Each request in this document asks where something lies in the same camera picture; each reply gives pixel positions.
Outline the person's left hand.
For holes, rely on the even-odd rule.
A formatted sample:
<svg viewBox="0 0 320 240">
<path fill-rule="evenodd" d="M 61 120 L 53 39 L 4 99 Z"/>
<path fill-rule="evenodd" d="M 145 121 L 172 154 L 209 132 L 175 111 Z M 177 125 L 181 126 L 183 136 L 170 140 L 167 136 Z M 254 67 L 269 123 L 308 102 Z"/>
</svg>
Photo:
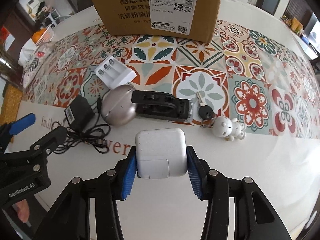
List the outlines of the person's left hand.
<svg viewBox="0 0 320 240">
<path fill-rule="evenodd" d="M 22 223 L 27 223 L 30 216 L 29 205 L 26 199 L 16 203 L 16 212 Z"/>
</svg>

